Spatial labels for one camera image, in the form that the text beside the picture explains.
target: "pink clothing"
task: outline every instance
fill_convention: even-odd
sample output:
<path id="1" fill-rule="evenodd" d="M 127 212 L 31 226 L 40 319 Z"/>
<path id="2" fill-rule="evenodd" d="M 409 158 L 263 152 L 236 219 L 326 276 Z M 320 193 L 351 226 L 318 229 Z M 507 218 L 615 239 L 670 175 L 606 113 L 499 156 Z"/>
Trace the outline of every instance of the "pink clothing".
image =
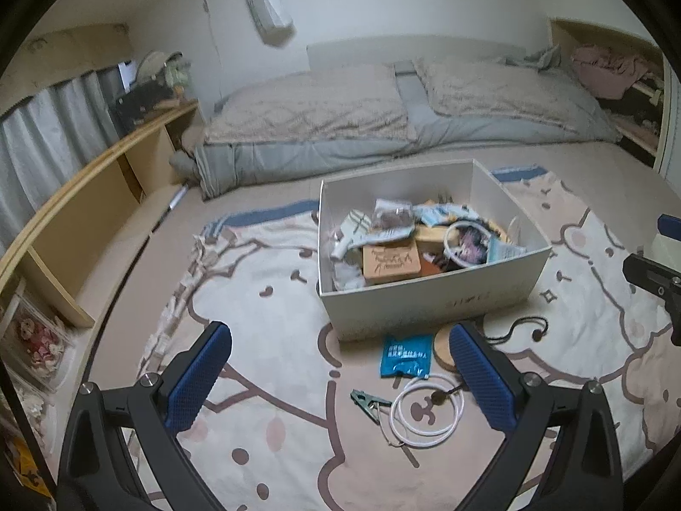
<path id="1" fill-rule="evenodd" d="M 572 54 L 572 66 L 580 82 L 595 98 L 619 100 L 648 73 L 641 56 L 619 56 L 600 46 L 580 46 Z"/>

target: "gray curtain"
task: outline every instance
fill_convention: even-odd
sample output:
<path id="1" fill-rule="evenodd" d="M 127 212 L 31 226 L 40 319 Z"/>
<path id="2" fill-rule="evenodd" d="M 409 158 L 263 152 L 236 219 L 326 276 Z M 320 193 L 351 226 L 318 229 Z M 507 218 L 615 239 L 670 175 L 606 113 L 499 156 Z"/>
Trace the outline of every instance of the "gray curtain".
<path id="1" fill-rule="evenodd" d="M 0 119 L 0 256 L 59 187 L 118 141 L 108 103 L 121 91 L 113 67 L 46 88 Z"/>

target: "black mount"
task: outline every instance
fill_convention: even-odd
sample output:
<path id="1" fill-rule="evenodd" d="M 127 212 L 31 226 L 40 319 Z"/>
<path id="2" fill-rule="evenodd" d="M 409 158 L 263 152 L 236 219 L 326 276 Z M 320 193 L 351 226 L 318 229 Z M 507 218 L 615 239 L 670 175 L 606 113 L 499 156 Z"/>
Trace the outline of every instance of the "black mount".
<path id="1" fill-rule="evenodd" d="M 681 345 L 681 273 L 635 253 L 624 260 L 622 272 L 629 284 L 665 300 L 672 319 L 672 344 Z"/>
<path id="2" fill-rule="evenodd" d="M 59 463 L 57 509 L 157 511 L 146 495 L 121 428 L 134 428 L 156 481 L 175 511 L 224 511 L 164 426 L 170 394 L 222 323 L 213 322 L 162 375 L 148 373 L 130 388 L 81 385 Z"/>
<path id="3" fill-rule="evenodd" d="M 549 386 L 520 373 L 475 326 L 462 323 L 515 399 L 518 424 L 456 511 L 506 510 L 535 460 L 544 433 L 560 426 L 556 445 L 526 511 L 621 511 L 622 465 L 603 386 Z"/>

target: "mattress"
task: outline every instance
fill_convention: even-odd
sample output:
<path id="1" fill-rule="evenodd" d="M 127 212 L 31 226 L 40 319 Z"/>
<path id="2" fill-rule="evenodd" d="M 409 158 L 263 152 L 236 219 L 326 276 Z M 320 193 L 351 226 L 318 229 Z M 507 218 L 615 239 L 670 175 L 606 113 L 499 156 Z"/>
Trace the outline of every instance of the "mattress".
<path id="1" fill-rule="evenodd" d="M 454 142 L 495 141 L 498 145 L 543 144 L 578 140 L 605 140 L 617 142 L 621 136 L 609 124 L 600 108 L 594 109 L 590 101 L 582 101 L 583 94 L 571 86 L 564 86 L 566 97 L 580 103 L 584 114 L 580 116 L 576 131 L 566 131 L 559 126 L 525 119 L 479 117 L 474 115 L 448 117 L 433 111 L 428 94 L 416 73 L 397 75 L 397 86 L 416 130 L 420 148 L 434 148 Z"/>
<path id="2" fill-rule="evenodd" d="M 566 83 L 562 88 L 565 97 L 577 102 L 583 111 L 576 132 L 570 132 L 516 118 L 438 115 L 428 104 L 426 90 L 416 73 L 410 73 L 409 67 L 398 71 L 398 91 L 416 140 L 365 138 L 200 144 L 195 148 L 195 176 L 204 197 L 216 198 L 239 186 L 292 181 L 371 165 L 438 146 L 507 146 L 599 139 L 616 142 L 621 138 L 597 102 L 585 98 L 585 92 L 577 85 Z"/>

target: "metal screw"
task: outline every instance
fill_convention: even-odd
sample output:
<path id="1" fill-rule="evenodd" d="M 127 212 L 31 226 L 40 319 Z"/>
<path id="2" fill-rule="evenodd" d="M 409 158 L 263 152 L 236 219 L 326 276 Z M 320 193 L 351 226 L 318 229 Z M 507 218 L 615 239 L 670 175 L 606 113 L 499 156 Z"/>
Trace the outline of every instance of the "metal screw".
<path id="1" fill-rule="evenodd" d="M 536 373 L 525 373 L 522 375 L 522 381 L 526 386 L 530 388 L 536 388 L 541 384 L 541 377 Z"/>
<path id="2" fill-rule="evenodd" d="M 145 388 L 151 388 L 158 381 L 159 375 L 156 373 L 145 373 L 142 375 L 142 378 L 140 378 L 140 384 L 142 384 Z"/>
<path id="3" fill-rule="evenodd" d="M 78 392 L 81 394 L 92 394 L 94 390 L 94 384 L 91 382 L 84 382 L 83 384 L 80 385 L 80 388 L 78 389 Z"/>
<path id="4" fill-rule="evenodd" d="M 603 393 L 603 386 L 601 386 L 601 383 L 598 382 L 597 380 L 590 380 L 587 382 L 587 388 L 589 389 L 589 392 L 592 394 L 602 394 Z"/>

